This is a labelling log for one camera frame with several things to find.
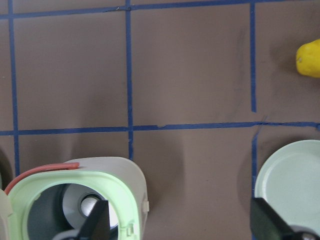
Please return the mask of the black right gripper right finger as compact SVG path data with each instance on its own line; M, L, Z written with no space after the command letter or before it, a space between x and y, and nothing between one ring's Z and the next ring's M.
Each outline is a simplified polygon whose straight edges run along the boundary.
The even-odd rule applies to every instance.
M264 198L250 200L250 230L255 240L291 240L293 229Z

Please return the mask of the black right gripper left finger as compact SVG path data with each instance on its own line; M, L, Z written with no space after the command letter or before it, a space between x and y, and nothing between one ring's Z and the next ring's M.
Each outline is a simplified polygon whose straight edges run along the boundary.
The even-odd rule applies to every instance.
M75 239L109 240L110 236L109 202L107 200L98 200Z

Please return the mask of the green plate near right arm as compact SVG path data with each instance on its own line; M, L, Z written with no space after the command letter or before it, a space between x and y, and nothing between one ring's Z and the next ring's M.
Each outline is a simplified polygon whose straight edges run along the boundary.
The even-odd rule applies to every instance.
M300 140L274 152L262 165L254 196L263 198L291 226L320 228L320 142Z

